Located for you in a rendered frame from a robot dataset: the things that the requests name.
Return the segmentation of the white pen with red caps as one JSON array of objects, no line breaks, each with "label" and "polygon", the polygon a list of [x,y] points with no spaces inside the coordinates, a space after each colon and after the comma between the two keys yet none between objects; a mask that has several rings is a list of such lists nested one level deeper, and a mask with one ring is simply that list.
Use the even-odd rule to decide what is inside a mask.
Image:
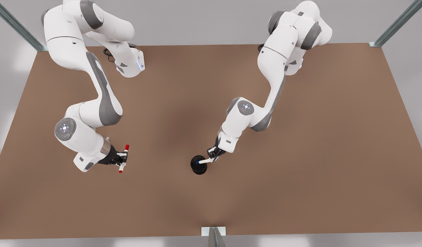
[{"label": "white pen with red caps", "polygon": [[121,158],[122,163],[119,166],[119,173],[121,174],[124,170],[124,167],[126,166],[127,158],[128,158],[128,150],[129,150],[129,144],[125,145],[125,150],[122,153],[118,153],[118,155]]}]

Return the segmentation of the black pen holder cup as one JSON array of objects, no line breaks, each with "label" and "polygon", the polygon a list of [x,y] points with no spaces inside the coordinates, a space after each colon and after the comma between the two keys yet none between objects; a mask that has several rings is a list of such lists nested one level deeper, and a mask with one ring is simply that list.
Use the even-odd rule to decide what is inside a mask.
[{"label": "black pen holder cup", "polygon": [[201,155],[194,156],[190,161],[190,166],[193,172],[197,175],[202,175],[207,170],[207,163],[199,164],[199,161],[204,161],[206,158]]}]

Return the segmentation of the silver frame post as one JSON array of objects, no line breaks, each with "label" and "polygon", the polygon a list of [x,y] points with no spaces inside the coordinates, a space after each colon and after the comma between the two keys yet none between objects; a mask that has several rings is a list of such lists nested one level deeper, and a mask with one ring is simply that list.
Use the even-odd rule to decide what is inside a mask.
[{"label": "silver frame post", "polygon": [[226,227],[202,227],[201,235],[208,237],[207,247],[226,247],[222,236],[226,236]]},{"label": "silver frame post", "polygon": [[41,44],[1,3],[0,17],[12,27],[26,42],[37,52],[47,51],[47,47]]},{"label": "silver frame post", "polygon": [[382,33],[374,42],[369,42],[370,47],[382,47],[394,34],[396,34],[408,20],[422,8],[422,0],[414,0],[410,6]]}]

